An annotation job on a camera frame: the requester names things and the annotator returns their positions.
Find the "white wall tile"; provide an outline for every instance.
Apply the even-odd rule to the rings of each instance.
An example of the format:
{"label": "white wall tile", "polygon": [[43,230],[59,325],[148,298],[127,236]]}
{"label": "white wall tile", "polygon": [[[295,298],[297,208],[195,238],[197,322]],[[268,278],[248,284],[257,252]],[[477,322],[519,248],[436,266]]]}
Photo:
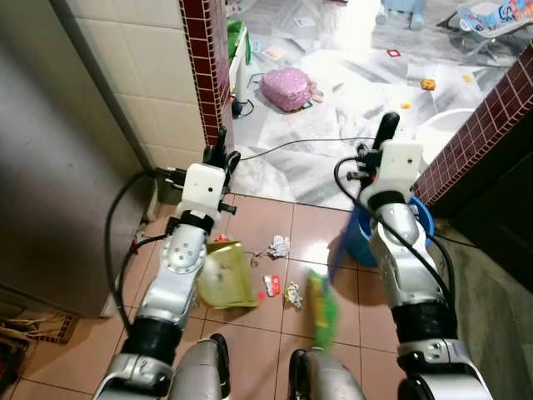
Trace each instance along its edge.
{"label": "white wall tile", "polygon": [[182,15],[177,0],[113,0],[117,20],[156,27],[180,28]]}
{"label": "white wall tile", "polygon": [[162,137],[161,145],[203,152],[203,137],[200,110],[196,104],[150,99],[157,127]]}
{"label": "white wall tile", "polygon": [[168,161],[167,150],[163,146],[141,143],[141,147],[144,149],[154,166],[160,168],[167,168],[171,166]]}
{"label": "white wall tile", "polygon": [[146,97],[119,93],[115,93],[115,98],[139,142],[162,145],[149,100]]}
{"label": "white wall tile", "polygon": [[187,169],[192,163],[202,162],[201,152],[188,152],[180,148],[167,148],[168,162],[171,167]]}
{"label": "white wall tile", "polygon": [[135,63],[117,22],[76,18],[93,56],[112,91],[144,95]]}
{"label": "white wall tile", "polygon": [[75,17],[105,20],[116,18],[113,0],[61,0],[55,3],[66,3]]}
{"label": "white wall tile", "polygon": [[197,103],[182,31],[126,23],[122,30],[149,97]]}

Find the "pink bag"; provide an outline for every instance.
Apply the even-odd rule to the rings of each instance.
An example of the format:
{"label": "pink bag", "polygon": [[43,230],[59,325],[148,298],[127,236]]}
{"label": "pink bag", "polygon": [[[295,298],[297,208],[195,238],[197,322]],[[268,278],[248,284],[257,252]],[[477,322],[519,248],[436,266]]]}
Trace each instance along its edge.
{"label": "pink bag", "polygon": [[266,98],[284,111],[293,111],[311,99],[311,81],[298,68],[284,68],[263,75],[261,90]]}

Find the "tiled floor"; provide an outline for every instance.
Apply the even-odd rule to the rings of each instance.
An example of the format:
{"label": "tiled floor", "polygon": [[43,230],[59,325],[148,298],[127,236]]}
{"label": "tiled floor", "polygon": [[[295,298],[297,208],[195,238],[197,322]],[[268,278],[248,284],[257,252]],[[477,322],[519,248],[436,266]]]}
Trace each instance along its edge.
{"label": "tiled floor", "polygon": [[[261,257],[252,269],[253,284],[262,292],[265,273],[280,274],[285,285],[290,281],[303,284],[308,268],[326,270],[329,252],[348,216],[347,212],[254,197],[230,195],[226,201],[237,205],[237,215],[225,216],[213,237],[226,233],[242,240],[248,252],[264,250],[274,234],[291,237],[288,259]],[[162,216],[148,227],[147,234],[159,233],[171,212],[172,207],[162,207]],[[131,316],[158,268],[159,246],[143,248],[130,267],[125,298]],[[350,368],[368,400],[396,399],[403,372],[396,365],[394,325],[378,274],[346,260],[334,286],[341,318],[332,352]],[[291,353],[310,347],[313,331],[309,308],[298,312],[281,295],[251,311],[200,305],[192,311],[177,360],[196,340],[214,332],[222,333],[228,342],[232,398],[281,400],[286,398]],[[118,317],[82,320],[67,346],[40,342],[28,358],[22,379],[1,400],[89,399],[124,339]]]}

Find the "blue bucket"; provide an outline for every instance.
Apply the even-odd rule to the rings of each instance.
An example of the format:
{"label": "blue bucket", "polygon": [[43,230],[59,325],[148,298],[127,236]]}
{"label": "blue bucket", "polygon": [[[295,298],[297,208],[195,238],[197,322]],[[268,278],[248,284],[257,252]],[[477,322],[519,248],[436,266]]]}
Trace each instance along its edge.
{"label": "blue bucket", "polygon": [[[411,196],[409,205],[415,205],[418,208],[418,219],[420,224],[426,232],[432,235],[435,232],[435,224],[433,223],[433,218],[424,203],[418,197]],[[348,252],[358,263],[366,265],[367,267],[377,267],[377,261],[368,246],[368,241],[370,240],[371,235],[370,215],[368,212],[356,207],[354,208],[350,219],[352,220],[353,218],[357,218],[358,223],[348,223],[348,226],[353,226],[351,232],[347,233],[349,235],[347,246]],[[429,246],[430,243],[431,240],[426,239],[426,246]]]}

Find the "gray wall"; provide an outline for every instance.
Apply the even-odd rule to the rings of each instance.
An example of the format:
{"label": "gray wall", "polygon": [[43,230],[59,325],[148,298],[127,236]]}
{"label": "gray wall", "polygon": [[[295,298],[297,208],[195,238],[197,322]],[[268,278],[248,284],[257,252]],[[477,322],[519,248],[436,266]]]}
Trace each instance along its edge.
{"label": "gray wall", "polygon": [[[97,316],[105,215],[140,169],[49,3],[0,0],[0,288]],[[117,212],[116,265],[149,186]]]}

